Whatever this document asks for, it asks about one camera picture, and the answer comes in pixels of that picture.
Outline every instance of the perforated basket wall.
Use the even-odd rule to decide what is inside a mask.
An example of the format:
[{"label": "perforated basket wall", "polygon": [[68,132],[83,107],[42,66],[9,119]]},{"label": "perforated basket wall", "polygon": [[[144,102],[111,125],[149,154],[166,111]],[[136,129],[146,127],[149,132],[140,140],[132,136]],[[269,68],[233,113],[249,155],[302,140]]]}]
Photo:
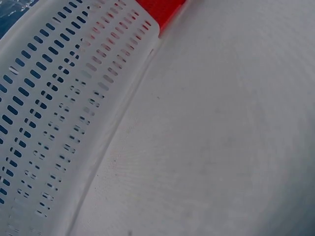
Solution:
[{"label": "perforated basket wall", "polygon": [[44,0],[0,42],[0,235],[66,234],[158,35],[135,0]]}]

